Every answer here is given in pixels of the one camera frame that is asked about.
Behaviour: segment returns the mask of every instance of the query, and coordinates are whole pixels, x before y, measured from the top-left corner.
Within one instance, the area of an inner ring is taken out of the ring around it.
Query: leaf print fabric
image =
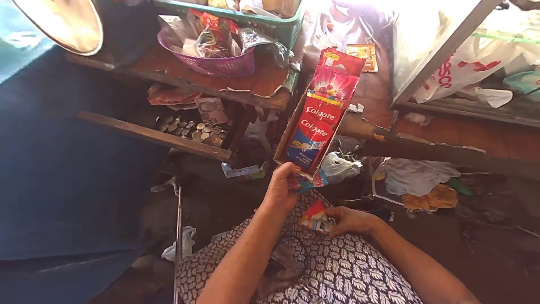
[[[422,303],[395,267],[362,237],[343,234],[330,239],[309,230],[297,230],[303,211],[316,200],[330,207],[319,193],[308,191],[300,195],[280,230],[281,235],[295,236],[283,237],[280,241],[291,251],[300,268],[305,265],[303,277],[287,289],[258,299],[259,303]],[[178,267],[179,294],[185,304],[195,304],[204,284],[250,220],[208,244]]]

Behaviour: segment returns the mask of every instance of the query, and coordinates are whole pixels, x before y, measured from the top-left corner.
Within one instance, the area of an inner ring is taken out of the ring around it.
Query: red sachet
[[[366,65],[366,59],[347,55],[333,48],[327,48],[321,52],[319,65],[338,68],[351,75],[360,77],[364,65]]]
[[[349,103],[359,80],[342,70],[318,65],[313,76],[312,89],[319,96]]]

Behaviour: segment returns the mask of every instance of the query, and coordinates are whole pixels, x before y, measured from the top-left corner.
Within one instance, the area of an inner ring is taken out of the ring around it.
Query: colgate logo
[[[438,72],[438,83],[439,86],[443,88],[450,88],[452,86],[452,76],[450,75],[450,68],[452,67],[452,64],[450,63],[450,58],[452,58],[454,54],[450,55],[450,57],[446,58],[444,63],[439,68]]]
[[[315,116],[317,117],[320,117],[320,118],[328,118],[329,120],[334,120],[336,119],[336,117],[332,114],[329,114],[329,113],[324,113],[323,111],[319,110],[319,109],[314,109],[313,107],[307,107],[306,109],[306,113],[312,113],[314,114]]]
[[[301,125],[305,125],[310,131],[317,133],[321,136],[326,137],[328,133],[322,129],[317,128],[314,124],[309,123],[307,120],[303,120],[300,122]]]

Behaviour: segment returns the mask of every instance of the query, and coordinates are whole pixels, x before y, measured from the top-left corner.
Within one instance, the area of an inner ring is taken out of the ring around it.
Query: wooden shelf
[[[96,56],[85,57],[68,52],[66,58],[71,62],[94,68],[115,71],[176,87],[190,87],[206,94],[279,111],[285,110],[292,95],[289,89],[282,87],[282,85],[288,80],[294,88],[298,76],[297,71],[293,71],[289,75],[288,69],[279,68],[271,54],[257,53],[255,54],[255,73],[249,77],[206,76],[188,68],[161,45],[149,48],[135,63],[123,68],[115,68],[100,61]]]
[[[194,153],[202,156],[209,156],[219,159],[221,161],[229,161],[233,153],[229,150],[216,148],[207,144],[194,142],[192,140],[174,136],[172,134],[163,133],[154,129],[143,127],[141,125],[121,121],[115,118],[91,113],[87,111],[80,111],[76,115],[78,118],[106,125],[108,127],[115,128],[130,135],[142,137],[145,140],[157,142],[164,146],[179,149],[189,153]]]

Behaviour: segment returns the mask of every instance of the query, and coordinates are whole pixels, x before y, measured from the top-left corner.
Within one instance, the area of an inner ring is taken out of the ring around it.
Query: plastic container
[[[304,17],[304,11],[302,10],[303,3],[304,1],[302,0],[294,17],[289,19],[281,19],[254,14],[245,14],[239,11],[218,9],[207,5],[199,5],[177,0],[154,0],[154,5],[158,7],[160,13],[166,12],[167,14],[177,15],[178,13],[186,13],[189,11],[189,9],[209,12],[215,16],[235,21],[236,24],[241,28],[247,26],[254,27],[266,35],[277,38],[278,41],[289,50],[293,48],[296,38],[298,37],[298,33],[300,32],[300,28],[302,27]]]
[[[231,58],[201,58],[171,50],[164,40],[163,30],[158,33],[158,42],[192,70],[201,74],[215,77],[241,78],[255,72],[255,58],[253,55],[255,48],[250,48],[243,55]]]

